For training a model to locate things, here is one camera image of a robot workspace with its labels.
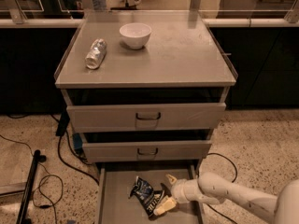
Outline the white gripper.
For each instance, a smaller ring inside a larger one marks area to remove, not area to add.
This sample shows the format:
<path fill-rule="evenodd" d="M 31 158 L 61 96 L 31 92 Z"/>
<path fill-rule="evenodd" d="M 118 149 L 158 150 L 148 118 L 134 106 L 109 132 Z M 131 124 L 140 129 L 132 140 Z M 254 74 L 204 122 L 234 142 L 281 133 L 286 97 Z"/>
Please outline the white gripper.
<path fill-rule="evenodd" d="M 167 174 L 166 178 L 171 185 L 171 197 L 164 196 L 158 203 L 153 213 L 160 216 L 177 206 L 177 203 L 199 202 L 202 192 L 196 179 L 176 179 L 173 175 Z"/>

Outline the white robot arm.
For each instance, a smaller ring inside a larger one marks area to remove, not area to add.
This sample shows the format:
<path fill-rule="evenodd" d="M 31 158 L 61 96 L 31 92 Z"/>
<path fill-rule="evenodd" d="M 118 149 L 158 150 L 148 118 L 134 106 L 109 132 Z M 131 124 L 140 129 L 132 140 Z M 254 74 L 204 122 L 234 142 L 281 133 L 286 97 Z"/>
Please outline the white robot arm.
<path fill-rule="evenodd" d="M 176 179 L 167 175 L 170 196 L 155 207 L 159 216 L 178 203 L 221 204 L 230 200 L 268 224 L 299 224 L 299 180 L 287 184 L 278 196 L 232 183 L 214 173 L 202 173 L 196 179 Z"/>

